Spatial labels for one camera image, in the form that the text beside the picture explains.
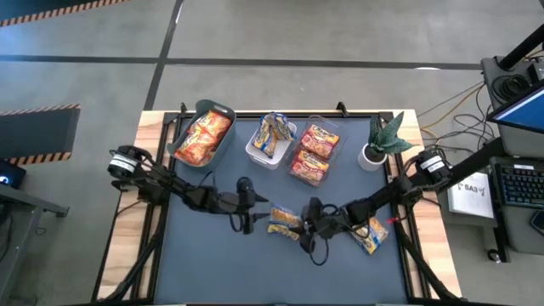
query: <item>potted plant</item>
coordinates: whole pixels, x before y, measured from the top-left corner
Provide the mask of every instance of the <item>potted plant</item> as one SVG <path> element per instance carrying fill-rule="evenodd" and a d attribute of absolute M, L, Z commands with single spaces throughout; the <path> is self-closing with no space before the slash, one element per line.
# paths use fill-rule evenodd
<path fill-rule="evenodd" d="M 357 162 L 363 169 L 376 171 L 388 158 L 388 154 L 404 152 L 413 146 L 413 144 L 397 138 L 397 132 L 404 115 L 405 113 L 401 112 L 383 129 L 380 128 L 379 116 L 372 117 L 368 143 L 357 156 Z"/>

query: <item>plastic bin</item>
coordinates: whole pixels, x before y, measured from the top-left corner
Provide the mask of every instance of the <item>plastic bin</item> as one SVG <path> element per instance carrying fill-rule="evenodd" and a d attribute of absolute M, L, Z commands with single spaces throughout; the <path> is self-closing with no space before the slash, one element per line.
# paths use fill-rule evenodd
<path fill-rule="evenodd" d="M 201 116 L 208 113 L 208 111 L 216 111 L 219 114 L 226 116 L 230 119 L 230 127 L 223 136 L 223 139 L 221 139 L 221 142 L 219 142 L 218 148 L 215 150 L 215 154 L 213 155 L 212 159 L 205 165 L 201 166 L 194 166 L 190 163 L 184 161 L 181 158 L 178 158 L 175 155 L 176 150 L 181 146 L 181 144 L 184 142 L 185 138 L 187 138 L 187 130 L 190 128 L 190 126 L 196 121 L 196 119 L 200 118 Z M 229 107 L 225 105 L 221 105 L 217 102 L 213 102 L 208 99 L 203 99 L 195 104 L 195 115 L 190 120 L 189 125 L 183 130 L 183 132 L 180 134 L 179 138 L 176 139 L 176 141 L 173 142 L 173 144 L 167 144 L 167 151 L 170 154 L 170 156 L 176 158 L 180 162 L 182 162 L 187 167 L 192 167 L 196 170 L 202 171 L 202 172 L 208 172 L 212 171 L 218 163 L 221 161 L 221 157 L 223 156 L 224 152 L 229 147 L 230 142 L 235 136 L 235 122 L 236 122 L 236 113 L 230 109 Z"/>
<path fill-rule="evenodd" d="M 339 140 L 337 142 L 337 145 L 334 146 L 334 148 L 332 149 L 332 152 L 331 154 L 328 156 L 328 158 L 324 158 L 322 156 L 319 156 L 317 154 L 315 154 L 314 152 L 311 152 L 307 149 L 304 148 L 304 146 L 302 146 L 301 142 L 303 141 L 303 137 L 304 135 L 306 134 L 306 131 L 308 131 L 308 129 L 312 126 L 312 125 L 315 125 L 315 126 L 318 126 L 320 128 L 323 128 L 324 130 L 326 130 L 327 132 L 329 133 L 333 133 L 335 135 L 337 135 L 339 137 Z M 286 166 L 287 166 L 287 169 L 289 171 L 289 173 L 296 179 L 299 179 L 301 181 L 303 181 L 305 184 L 308 184 L 310 186 L 313 186 L 313 187 L 318 187 L 319 185 L 323 184 L 323 182 L 326 180 L 326 178 L 328 177 L 329 173 L 331 172 L 333 166 L 334 166 L 334 162 L 336 161 L 336 159 L 338 158 L 338 156 L 340 155 L 340 151 L 342 150 L 343 148 L 343 145 L 345 144 L 346 142 L 346 139 L 348 139 L 348 131 L 345 129 L 345 127 L 343 126 L 340 126 L 340 125 L 337 125 L 336 123 L 333 123 L 329 120 L 326 120 L 324 117 L 322 116 L 316 116 L 316 115 L 312 115 L 308 118 L 308 120 L 306 121 L 306 126 L 304 128 L 304 131 L 300 134 L 300 136 L 298 137 L 298 141 L 297 141 L 297 144 L 294 148 L 294 150 L 289 154 L 289 156 L 287 157 L 287 163 L 286 163 Z M 304 179 L 304 178 L 301 178 L 299 176 L 297 176 L 293 171 L 292 171 L 292 166 L 293 166 L 293 163 L 295 162 L 296 160 L 296 157 L 297 155 L 299 154 L 300 150 L 306 150 L 307 152 L 310 152 L 314 157 L 316 157 L 317 159 L 319 159 L 320 161 L 322 162 L 326 162 L 329 167 L 325 173 L 325 175 L 323 176 L 323 178 L 319 181 L 319 183 L 316 183 L 316 184 L 312 184 L 310 183 L 308 180 Z"/>
<path fill-rule="evenodd" d="M 297 126 L 292 122 L 289 122 L 289 129 L 291 129 L 291 132 L 293 134 L 297 132 Z M 252 145 L 253 139 L 255 138 L 257 132 L 258 129 L 255 131 L 255 133 L 253 133 L 253 136 L 249 139 L 249 142 L 247 142 L 246 153 L 249 155 L 249 159 L 256 162 L 257 164 L 270 170 L 275 170 L 281 164 L 283 156 L 286 154 L 287 150 L 289 150 L 289 146 L 294 141 L 278 140 L 275 145 L 274 156 L 272 156 L 272 158 L 269 158 L 266 154 L 264 154 L 264 152 L 255 148 Z"/>

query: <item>gray floor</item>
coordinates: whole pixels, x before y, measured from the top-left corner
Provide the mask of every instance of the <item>gray floor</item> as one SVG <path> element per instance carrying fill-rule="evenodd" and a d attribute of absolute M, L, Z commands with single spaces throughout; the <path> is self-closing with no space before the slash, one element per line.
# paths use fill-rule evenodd
<path fill-rule="evenodd" d="M 0 28 L 0 54 L 156 57 L 174 2 L 133 0 Z M 537 0 L 185 0 L 169 56 L 478 63 L 509 51 L 542 17 Z M 107 150 L 133 142 L 154 69 L 0 62 L 0 111 L 82 104 L 73 157 L 27 167 L 25 190 L 71 212 L 43 221 L 48 232 L 34 239 L 18 296 L 40 305 L 90 299 L 118 197 L 105 171 Z M 154 109 L 208 98 L 236 109 L 332 108 L 341 100 L 352 109 L 422 112 L 480 80 L 479 71 L 167 65 Z M 486 108 L 487 93 L 480 98 Z M 453 104 L 420 123 L 434 122 Z M 455 113 L 477 113 L 474 99 Z M 449 117 L 433 130 L 459 128 Z M 468 135 L 444 144 L 474 150 L 476 141 Z M 466 156 L 449 152 L 452 162 Z M 465 297 L 541 304 L 544 257 L 513 253 L 512 263 L 495 265 L 485 258 L 479 229 L 446 229 Z"/>

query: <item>yellow black striped tape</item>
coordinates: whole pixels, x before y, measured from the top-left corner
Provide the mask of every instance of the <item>yellow black striped tape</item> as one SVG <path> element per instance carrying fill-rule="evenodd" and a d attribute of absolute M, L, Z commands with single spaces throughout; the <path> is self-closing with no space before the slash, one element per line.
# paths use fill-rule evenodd
<path fill-rule="evenodd" d="M 20 17 L 16 17 L 16 18 L 14 17 L 14 18 L 9 19 L 9 20 L 0 20 L 0 27 L 18 25 L 18 24 L 25 23 L 25 22 L 42 20 L 42 19 L 51 18 L 51 17 L 55 17 L 55 16 L 61 16 L 63 14 L 71 14 L 71 13 L 82 12 L 82 11 L 88 10 L 88 9 L 96 9 L 96 8 L 103 7 L 103 6 L 106 6 L 106 5 L 111 5 L 111 4 L 116 4 L 116 3 L 124 3 L 124 2 L 128 2 L 128 1 L 130 1 L 130 0 L 99 0 L 99 1 L 94 1 L 94 2 L 90 2 L 90 3 L 74 5 L 74 6 L 71 6 L 71 7 L 68 7 L 68 8 L 57 8 L 57 9 L 50 10 L 50 11 L 47 11 L 47 12 L 41 12 L 41 13 L 36 13 L 36 14 L 28 14 L 28 15 L 20 16 Z"/>
<path fill-rule="evenodd" d="M 56 106 L 37 107 L 33 109 L 28 109 L 28 110 L 0 111 L 0 116 L 12 116 L 12 115 L 30 114 L 30 113 L 42 112 L 42 111 L 60 111 L 60 110 L 68 110 L 68 109 L 80 109 L 80 108 L 81 106 L 79 104 L 56 105 Z M 67 151 L 67 152 L 41 154 L 38 156 L 13 157 L 13 158 L 6 159 L 6 161 L 14 165 L 21 166 L 21 165 L 29 165 L 29 164 L 35 164 L 35 163 L 43 163 L 43 162 L 65 161 L 70 159 L 70 157 L 71 157 L 71 151 Z"/>
<path fill-rule="evenodd" d="M 14 157 L 14 158 L 9 158 L 6 161 L 17 166 L 23 166 L 23 165 L 30 165 L 30 164 L 43 163 L 43 162 L 66 161 L 70 159 L 70 157 L 71 157 L 71 152 L 57 152 L 57 153 L 41 154 L 39 156 Z"/>
<path fill-rule="evenodd" d="M 78 108 L 81 108 L 79 104 L 73 104 L 73 105 L 56 105 L 56 106 L 37 107 L 37 108 L 29 109 L 29 110 L 6 110 L 6 111 L 0 111 L 0 116 L 22 115 L 22 114 L 30 114 L 33 112 L 40 112 L 40 111 L 60 111 L 60 110 L 78 109 Z"/>

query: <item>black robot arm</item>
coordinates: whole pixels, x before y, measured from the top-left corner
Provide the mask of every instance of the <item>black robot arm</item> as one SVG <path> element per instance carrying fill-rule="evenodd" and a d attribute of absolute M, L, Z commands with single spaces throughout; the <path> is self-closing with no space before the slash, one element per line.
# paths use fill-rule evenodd
<path fill-rule="evenodd" d="M 416 164 L 416 173 L 409 177 L 405 172 L 412 164 Z M 365 199 L 354 200 L 336 207 L 332 204 L 324 205 L 319 199 L 312 198 L 303 209 L 304 230 L 301 234 L 300 245 L 311 255 L 315 248 L 315 236 L 328 240 L 339 233 L 355 233 L 356 229 L 368 225 L 369 219 L 380 207 L 389 203 L 406 206 L 406 213 L 408 213 L 410 208 L 422 199 L 423 191 L 438 190 L 448 184 L 450 176 L 450 169 L 442 162 L 439 155 L 425 150 L 410 159 L 406 167 L 400 171 L 399 176 L 391 183 Z M 333 212 L 326 212 L 328 207 L 335 209 Z M 416 266 L 425 275 L 440 299 L 459 300 L 460 298 L 449 292 L 431 270 L 405 233 L 402 224 L 396 222 L 394 227 L 399 233 L 397 239 L 414 259 Z"/>
<path fill-rule="evenodd" d="M 253 232 L 253 223 L 268 216 L 262 213 L 249 213 L 256 202 L 268 201 L 255 192 L 249 178 L 243 177 L 236 182 L 236 193 L 219 193 L 215 184 L 210 186 L 200 183 L 194 186 L 182 180 L 175 172 L 156 164 L 150 152 L 138 147 L 123 145 L 110 153 L 113 158 L 108 166 L 108 172 L 118 179 L 112 184 L 116 187 L 121 185 L 138 187 L 139 193 L 144 197 L 143 201 L 157 203 L 158 197 L 163 195 L 162 191 L 166 190 L 179 196 L 184 204 L 194 211 L 228 215 L 232 229 L 246 235 Z M 234 225 L 233 217 L 239 219 L 239 227 Z"/>

